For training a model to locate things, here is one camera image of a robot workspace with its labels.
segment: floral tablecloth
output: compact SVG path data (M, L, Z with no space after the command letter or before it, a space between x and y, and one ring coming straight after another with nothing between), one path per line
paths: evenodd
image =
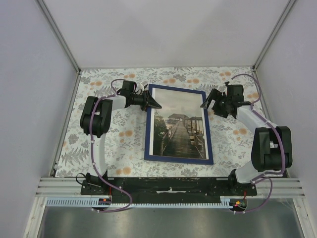
M117 78L135 82L148 81L205 91L212 88L226 89L224 82L239 73L251 73L248 67L172 67L172 68L125 68L88 69L82 72L73 111L69 121L63 149L58 161L56 177L74 177L86 173L89 168L87 136L80 128L79 120L87 96L113 94L110 82ZM252 79L241 76L234 80L244 86L245 99L258 97ZM120 81L114 84L121 86ZM260 103L255 108L262 112ZM144 160L146 113L139 106L112 112L110 130L106 135L105 158L108 175L112 177L226 177L251 159L253 135L239 121L208 112L214 165L163 163Z

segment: black cable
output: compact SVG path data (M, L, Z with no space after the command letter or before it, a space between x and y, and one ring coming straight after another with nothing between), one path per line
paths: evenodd
M78 175L82 175L86 179L86 176L83 173L79 173ZM76 182L78 182L80 185L83 185L80 181L78 181L78 179L77 179L78 175L76 175L76 178L75 178Z

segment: white wall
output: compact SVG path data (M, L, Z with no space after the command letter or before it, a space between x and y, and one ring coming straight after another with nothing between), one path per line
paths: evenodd
M0 236L19 238L76 75L35 1L4 1L0 16Z
M80 67L250 66L288 0L45 0Z
M274 122L291 128L293 166L317 222L317 1L299 0L258 71Z

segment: purple cable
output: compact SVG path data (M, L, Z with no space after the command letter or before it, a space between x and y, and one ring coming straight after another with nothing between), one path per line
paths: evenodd
M93 163L93 167L94 167L94 170L96 171L96 174L98 175L98 177L105 183L107 184L108 186L110 187L113 187L114 189L120 191L120 192L123 192L125 193L129 198L130 198L130 202L128 205L126 205L125 207L121 207L121 208L118 208L118 209L114 209L114 210L106 210L106 211L100 211L100 210L97 210L97 209L94 209L94 211L99 211L99 212L102 212L102 213L110 213L110 212L119 212L119 211L124 211L126 209L128 209L128 207L132 204L132 197L131 195L124 191L123 189L119 188L119 187L116 187L114 185L112 185L111 183L107 182L103 177L102 175L99 173L99 171L97 170L97 167L96 167L96 163L95 163L95 159L94 159L94 136L93 136L93 130L92 130L92 127L93 127L93 119L94 119L94 115L96 113L96 110L97 110L97 106L99 104L99 102L101 100L104 100L106 99L107 97L101 97L99 98L97 101L96 101L96 104L94 106L94 109L92 111L92 115L91 115L91 118L90 118L90 123L89 123L89 133L90 133L90 138L91 138L91 161Z
M114 93L115 94L118 94L117 93L117 90L115 89L115 87L113 86L113 83L115 82L115 81L124 81L124 79L121 79L121 78L119 78L119 79L115 79L115 80L113 80L112 82L111 82L111 88L113 89L113 91L114 91Z
M275 127L274 127L271 123L269 123L267 119L265 119L263 116L261 116L261 114L259 114L259 113L256 112L255 110L253 110L253 105L254 105L254 103L258 102L258 101L261 99L261 96L262 96L262 89L261 89L261 86L260 86L260 84L259 84L259 81L258 81L256 78L254 78L252 75L247 74L247 73L238 74L238 75L232 77L231 79L234 79L234 78L236 78L236 77L238 77L238 76L248 76L248 77L251 77L251 78L254 80L256 86L258 87L258 89L259 89L259 98L256 99L255 101L253 101L253 102L251 103L251 105L250 105L251 111L252 111L258 118L260 118L264 123L266 123L266 124L273 130L273 132L274 132L274 134L275 134L275 136L276 136L276 138L277 138L279 148L280 148L280 150L281 150L281 158L282 158L282 169L281 169L280 172L276 172L276 173L275 173L275 172L263 173L263 174L260 174L259 176L256 176L255 178L253 178L253 179L251 180L251 183L252 183L252 184L258 184L259 182L262 182L263 180L268 179L268 180L270 181L271 186L270 186L270 190L269 190L269 193L268 193L268 196L267 196L266 200L265 200L259 207L253 208L253 209L248 210L248 211L235 212L235 214L245 214L245 213L250 213L250 212L258 211L259 209L261 209L262 207L264 207L264 206L268 203L268 200L269 200L269 198L270 198L271 195L272 195L273 181L272 181L271 178L269 178L269 177L264 177L264 176L265 176L265 175L282 175L282 174L285 172L285 152L284 152L284 147L283 147L282 139L281 139L280 135L278 134L277 130L275 129Z

